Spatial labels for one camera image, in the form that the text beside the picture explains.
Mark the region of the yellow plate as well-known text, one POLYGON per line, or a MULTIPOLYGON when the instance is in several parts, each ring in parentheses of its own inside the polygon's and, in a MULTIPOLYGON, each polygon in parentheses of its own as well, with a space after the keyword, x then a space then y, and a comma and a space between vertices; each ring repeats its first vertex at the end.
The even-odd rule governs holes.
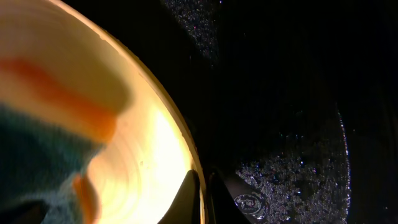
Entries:
POLYGON ((122 80, 130 100, 109 144, 89 163, 98 199, 95 224, 158 223, 186 174, 205 181, 182 115, 150 70, 102 28, 61 1, 1 1, 1 60, 23 58, 48 72, 103 68, 122 80))

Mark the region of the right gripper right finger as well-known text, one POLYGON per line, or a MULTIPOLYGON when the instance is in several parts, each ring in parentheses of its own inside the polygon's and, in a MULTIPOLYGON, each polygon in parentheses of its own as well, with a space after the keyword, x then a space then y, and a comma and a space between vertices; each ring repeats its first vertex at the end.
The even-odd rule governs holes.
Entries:
POLYGON ((219 172, 215 170, 208 179, 207 197, 210 224, 250 224, 235 205, 219 172))

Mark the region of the green yellow sponge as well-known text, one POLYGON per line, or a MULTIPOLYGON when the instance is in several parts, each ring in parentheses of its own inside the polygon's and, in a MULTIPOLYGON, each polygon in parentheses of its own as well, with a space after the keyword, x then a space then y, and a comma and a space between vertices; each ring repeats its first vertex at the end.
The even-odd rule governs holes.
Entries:
POLYGON ((1 60, 1 222, 94 223, 91 160, 110 142, 129 102, 103 68, 48 72, 1 60))

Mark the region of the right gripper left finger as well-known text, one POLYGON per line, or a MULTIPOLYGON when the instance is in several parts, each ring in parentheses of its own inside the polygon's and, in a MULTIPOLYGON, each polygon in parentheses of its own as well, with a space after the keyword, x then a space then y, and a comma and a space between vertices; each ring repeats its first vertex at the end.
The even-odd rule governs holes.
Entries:
POLYGON ((200 209, 199 177, 195 170, 190 170, 158 224, 200 224, 200 209))

